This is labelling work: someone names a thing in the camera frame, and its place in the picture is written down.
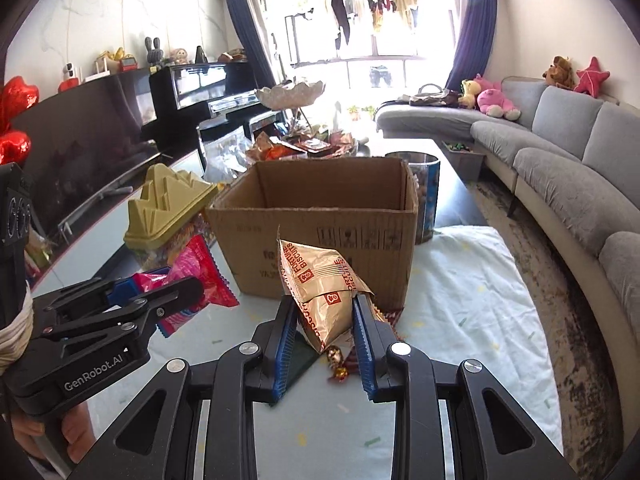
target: pink stuffed toy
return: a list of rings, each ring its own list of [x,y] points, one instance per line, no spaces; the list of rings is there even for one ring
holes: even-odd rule
[[[478,106],[483,114],[489,117],[504,117],[508,121],[517,121],[521,111],[509,101],[502,91],[496,89],[485,90],[478,96]]]
[[[480,85],[481,92],[484,92],[485,90],[502,90],[502,83],[500,82],[492,83],[491,81],[489,81],[488,79],[485,79],[480,74],[476,75],[476,78],[474,79],[474,81]]]

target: yellow plush toy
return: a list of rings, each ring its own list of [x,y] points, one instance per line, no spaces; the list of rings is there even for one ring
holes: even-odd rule
[[[458,99],[458,104],[463,108],[473,110],[476,108],[476,96],[480,94],[482,88],[477,82],[469,79],[462,82],[462,89],[465,93]]]

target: white string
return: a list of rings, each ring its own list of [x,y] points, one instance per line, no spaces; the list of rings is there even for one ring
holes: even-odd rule
[[[11,324],[0,330],[0,376],[23,354],[33,331],[33,298],[27,284],[22,310]]]

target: gray rabbit figurine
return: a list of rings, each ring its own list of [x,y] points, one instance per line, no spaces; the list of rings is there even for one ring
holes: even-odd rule
[[[160,38],[154,38],[154,47],[151,48],[151,38],[147,36],[145,38],[145,46],[147,52],[146,61],[149,63],[149,66],[161,68],[164,52],[160,48]]]

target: blue curtain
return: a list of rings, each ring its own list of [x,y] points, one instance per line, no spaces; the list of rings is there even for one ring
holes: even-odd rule
[[[498,0],[468,0],[448,89],[460,91],[463,80],[484,75],[494,44],[497,13]]]
[[[276,81],[271,71],[271,65],[264,52],[258,31],[255,28],[254,19],[247,0],[226,0],[229,8],[229,16],[234,25],[236,34],[244,51],[246,58],[254,69],[255,79],[258,88],[272,88]]]

